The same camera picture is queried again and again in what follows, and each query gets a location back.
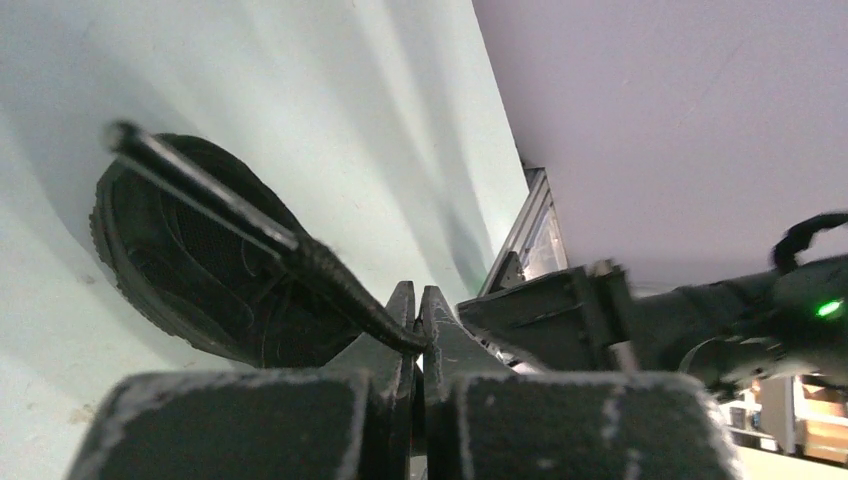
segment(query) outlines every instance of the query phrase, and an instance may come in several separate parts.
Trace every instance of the black strap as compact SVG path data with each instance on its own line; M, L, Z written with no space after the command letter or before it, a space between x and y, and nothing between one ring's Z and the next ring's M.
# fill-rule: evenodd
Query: black strap
M804 220L786 232L771 254L771 260L781 275L798 268L796 254L810 248L813 236L822 231L848 223L848 212L831 212Z

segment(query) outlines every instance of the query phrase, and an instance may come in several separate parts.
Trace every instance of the white ceiling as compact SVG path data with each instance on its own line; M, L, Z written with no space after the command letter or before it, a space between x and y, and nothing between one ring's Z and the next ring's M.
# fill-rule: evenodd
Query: white ceiling
M791 224L848 208L848 3L474 3L572 263L614 256L660 284L753 273Z

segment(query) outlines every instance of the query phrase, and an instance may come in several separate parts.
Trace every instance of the shoe sole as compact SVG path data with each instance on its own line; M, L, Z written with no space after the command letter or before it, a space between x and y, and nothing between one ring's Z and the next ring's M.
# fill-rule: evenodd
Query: shoe sole
M118 237L112 208L112 185L125 172L126 167L117 162L109 166L97 182L96 201L89 216L95 250L100 261L115 274L118 291L150 323L168 335L181 338L192 347L212 355L253 365L255 362L233 352L234 345L221 344L207 332L181 320L182 315L161 300L156 290L130 261L128 252ZM207 324L213 323L211 319L204 320Z

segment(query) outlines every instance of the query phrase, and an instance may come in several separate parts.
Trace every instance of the green led light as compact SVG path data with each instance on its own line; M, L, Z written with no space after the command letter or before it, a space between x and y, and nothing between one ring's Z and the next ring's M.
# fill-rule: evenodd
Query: green led light
M827 302L821 307L819 307L816 315L819 317L826 317L828 315L833 314L837 310L842 308L842 300L834 300L832 302Z

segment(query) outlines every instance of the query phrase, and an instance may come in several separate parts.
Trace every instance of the white scratch marks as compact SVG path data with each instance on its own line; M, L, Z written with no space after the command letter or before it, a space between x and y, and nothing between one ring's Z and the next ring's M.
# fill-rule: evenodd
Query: white scratch marks
M639 466L639 461L642 460L642 454L635 448L627 449L627 468L624 470L624 480L639 480L639 474L642 473L642 468Z
M601 411L607 419L607 424L601 428L601 438L604 439L604 445L607 448L612 446L613 439L618 435L618 424L621 421L621 411L618 409L618 401L626 392L627 390L624 388L624 385L617 385L613 388L610 396L604 401Z

